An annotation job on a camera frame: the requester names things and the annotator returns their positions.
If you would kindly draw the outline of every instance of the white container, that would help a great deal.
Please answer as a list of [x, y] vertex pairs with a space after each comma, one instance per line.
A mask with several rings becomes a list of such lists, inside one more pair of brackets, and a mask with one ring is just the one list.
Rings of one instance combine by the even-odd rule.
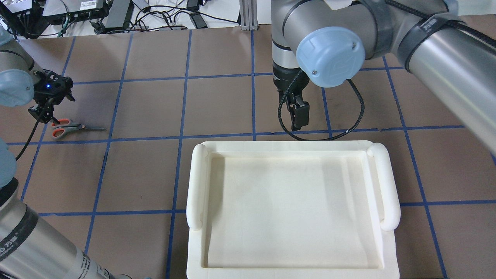
[[231, 141], [195, 147], [189, 279], [398, 279], [400, 206], [370, 141]]

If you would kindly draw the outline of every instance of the scissors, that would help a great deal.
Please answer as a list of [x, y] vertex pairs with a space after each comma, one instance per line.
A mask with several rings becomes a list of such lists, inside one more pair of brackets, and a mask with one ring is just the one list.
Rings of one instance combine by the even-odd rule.
[[52, 123], [52, 128], [54, 131], [52, 132], [52, 137], [56, 140], [60, 140], [63, 137], [67, 136], [70, 133], [74, 133], [77, 131], [105, 131], [105, 128], [101, 127], [87, 127], [84, 124], [75, 123], [71, 119], [60, 119], [60, 124]]

